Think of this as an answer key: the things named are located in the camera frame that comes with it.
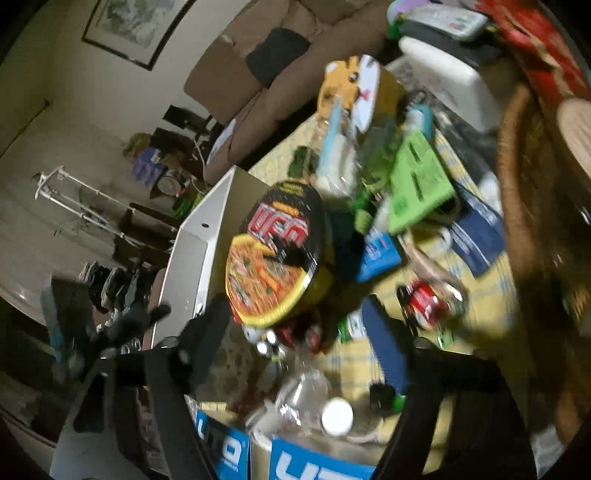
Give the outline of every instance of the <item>black cushion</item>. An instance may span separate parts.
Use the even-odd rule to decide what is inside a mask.
[[[246,56],[246,65],[265,88],[295,59],[301,57],[310,42],[287,28],[274,28],[267,38]]]

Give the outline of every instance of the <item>red cloth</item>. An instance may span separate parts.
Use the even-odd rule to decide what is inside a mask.
[[[564,38],[532,0],[481,0],[479,10],[499,25],[545,106],[567,97],[591,99],[591,89]]]

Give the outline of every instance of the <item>green package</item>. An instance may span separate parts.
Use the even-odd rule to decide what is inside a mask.
[[[452,183],[423,133],[415,130],[396,153],[391,174],[390,234],[423,220],[454,196]]]

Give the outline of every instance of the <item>light blue object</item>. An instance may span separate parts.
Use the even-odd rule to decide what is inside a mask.
[[[248,480],[250,440],[246,433],[214,420],[201,410],[197,412],[195,428],[207,446],[220,480]]]
[[[428,105],[414,105],[406,117],[408,135],[413,130],[420,130],[428,142],[433,140],[433,111]]]
[[[374,466],[344,462],[281,439],[273,440],[269,480],[369,480]]]
[[[320,154],[318,169],[316,170],[318,175],[329,175],[331,169],[334,168],[334,166],[330,165],[329,157],[330,151],[332,150],[333,144],[335,143],[336,135],[340,133],[342,115],[343,106],[340,103],[340,100],[337,99],[333,104],[332,110],[330,111],[329,129],[326,132],[326,136],[324,138],[322,153]]]

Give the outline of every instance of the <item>red packaging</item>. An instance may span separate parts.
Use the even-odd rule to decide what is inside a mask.
[[[451,313],[447,302],[440,299],[428,283],[415,281],[410,285],[410,292],[408,304],[413,308],[414,316],[421,327],[433,329]]]

